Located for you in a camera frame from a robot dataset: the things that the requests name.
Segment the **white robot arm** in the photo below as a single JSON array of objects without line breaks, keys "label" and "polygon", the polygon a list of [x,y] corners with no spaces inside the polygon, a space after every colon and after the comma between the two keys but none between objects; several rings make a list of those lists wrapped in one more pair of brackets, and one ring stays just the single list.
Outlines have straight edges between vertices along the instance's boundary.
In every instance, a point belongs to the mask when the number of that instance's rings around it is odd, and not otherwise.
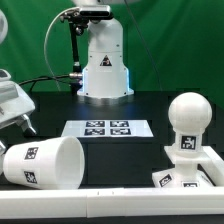
[{"label": "white robot arm", "polygon": [[[121,0],[72,0],[57,15],[69,24],[73,72],[82,102],[114,105],[129,98],[129,70],[123,63],[123,28],[111,11]],[[0,129],[16,124],[34,133],[29,119],[35,104],[8,71],[0,69]]]}]

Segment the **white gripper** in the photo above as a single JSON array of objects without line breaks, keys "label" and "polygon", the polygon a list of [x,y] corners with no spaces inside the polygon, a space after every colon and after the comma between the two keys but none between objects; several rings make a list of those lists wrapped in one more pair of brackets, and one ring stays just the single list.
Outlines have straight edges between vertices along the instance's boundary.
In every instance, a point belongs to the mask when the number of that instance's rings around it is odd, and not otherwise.
[{"label": "white gripper", "polygon": [[[35,110],[35,104],[27,93],[15,82],[11,75],[0,69],[0,129],[17,124],[26,135],[35,135],[29,115]],[[0,156],[6,151],[0,140]]]}]

